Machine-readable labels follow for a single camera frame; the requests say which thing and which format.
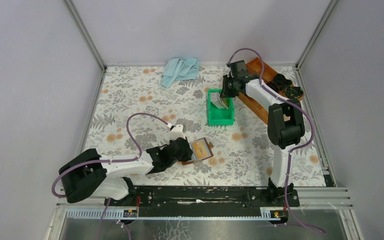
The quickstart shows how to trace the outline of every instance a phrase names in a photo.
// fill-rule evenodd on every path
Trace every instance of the green tray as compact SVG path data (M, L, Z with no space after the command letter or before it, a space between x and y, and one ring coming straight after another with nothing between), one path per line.
M208 89L207 102L208 102L208 125L233 125L235 119L235 108L233 106L233 99L228 99L229 109L217 108L210 101L211 93L221 93L221 89Z

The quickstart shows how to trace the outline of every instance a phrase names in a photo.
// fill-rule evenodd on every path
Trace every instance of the gray wall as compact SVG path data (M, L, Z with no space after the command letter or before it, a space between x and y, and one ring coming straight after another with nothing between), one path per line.
M0 240L43 239L99 78L61 0L0 1Z
M225 64L245 47L268 63L295 63L329 0L73 2L107 64L149 66L175 57Z
M302 74L363 235L384 239L384 1L340 1Z

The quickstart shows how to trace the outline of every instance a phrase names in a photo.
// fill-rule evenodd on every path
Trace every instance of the light blue towel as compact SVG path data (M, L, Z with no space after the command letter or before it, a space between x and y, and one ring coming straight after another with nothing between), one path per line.
M175 80L195 80L198 77L199 68L198 59L193 57L170 59L162 74L161 84L169 88Z

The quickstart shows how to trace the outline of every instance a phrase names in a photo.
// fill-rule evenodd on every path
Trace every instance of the green plastic bin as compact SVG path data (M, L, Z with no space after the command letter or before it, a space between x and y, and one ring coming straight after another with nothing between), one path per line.
M233 125L235 119L235 108L233 106L233 99L228 99L229 109L217 108L210 101L211 93L221 93L221 89L208 89L207 101L208 101L208 125Z

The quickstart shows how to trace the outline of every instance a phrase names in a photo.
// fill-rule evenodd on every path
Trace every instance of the brown wooden tray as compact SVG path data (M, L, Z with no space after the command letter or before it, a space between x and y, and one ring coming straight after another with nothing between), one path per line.
M248 72L250 74L257 74L260 75L261 73L261 61L258 57L254 58L253 60L249 61L246 64L246 68L248 69ZM264 62L264 72L262 73L262 79L265 83L270 82L273 80L275 75L278 74L277 71L275 71L271 66L269 66L267 63ZM299 101L303 99L304 95L302 95L300 98L298 98ZM245 96L244 94L240 93L238 98L249 108L251 111L255 113L265 124L268 124L269 122L269 113L267 112L264 107L262 107L257 101L255 101L253 98Z

